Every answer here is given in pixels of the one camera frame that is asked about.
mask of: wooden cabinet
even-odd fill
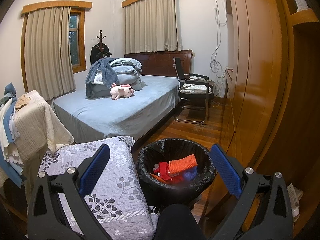
[[[305,192],[297,234],[320,203],[320,23],[312,9],[296,12],[293,0],[229,3],[234,57],[222,147],[244,167],[280,171]]]

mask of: beige curtain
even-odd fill
[[[141,0],[125,7],[125,53],[182,50],[176,6],[177,0]]]
[[[76,88],[69,48],[70,7],[30,12],[25,37],[25,69],[29,91],[45,100]]]

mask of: wooden floor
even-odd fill
[[[203,119],[203,112],[184,109],[180,113],[179,118],[186,117],[199,121]],[[205,125],[177,122],[171,117],[142,147],[163,138],[185,138],[211,149],[213,144],[220,142],[221,126],[222,105],[212,104],[209,109],[208,122]],[[137,161],[140,149],[141,148],[133,153],[135,162]],[[200,218],[204,215],[210,188],[211,187],[207,188],[202,193],[202,199],[195,204],[195,208],[192,211],[194,216]]]

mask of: light blue bed sheet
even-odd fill
[[[77,143],[121,135],[138,140],[180,100],[177,78],[140,77],[142,90],[130,98],[86,99],[85,90],[79,90],[57,98],[52,108]]]

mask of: trash can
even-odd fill
[[[162,139],[141,149],[137,172],[148,206],[164,208],[178,203],[188,205],[197,198],[212,184],[216,175],[209,153],[202,145],[181,138]],[[192,181],[164,184],[151,176],[155,164],[180,160],[191,154],[195,155],[198,164],[198,174]]]

